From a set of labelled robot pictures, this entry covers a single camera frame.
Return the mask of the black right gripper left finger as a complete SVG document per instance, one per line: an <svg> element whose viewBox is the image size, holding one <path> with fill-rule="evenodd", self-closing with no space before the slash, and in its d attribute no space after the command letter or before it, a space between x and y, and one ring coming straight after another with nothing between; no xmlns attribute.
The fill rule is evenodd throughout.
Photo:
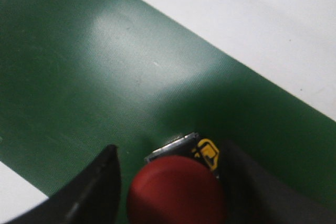
<svg viewBox="0 0 336 224"><path fill-rule="evenodd" d="M117 147L109 144L63 188L9 223L115 223L120 198Z"/></svg>

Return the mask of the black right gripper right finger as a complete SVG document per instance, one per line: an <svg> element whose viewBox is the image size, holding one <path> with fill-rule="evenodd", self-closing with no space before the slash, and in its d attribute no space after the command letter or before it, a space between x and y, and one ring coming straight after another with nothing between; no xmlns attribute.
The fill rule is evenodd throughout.
<svg viewBox="0 0 336 224"><path fill-rule="evenodd" d="M263 169L234 142L223 140L219 178L227 223L335 223L335 214Z"/></svg>

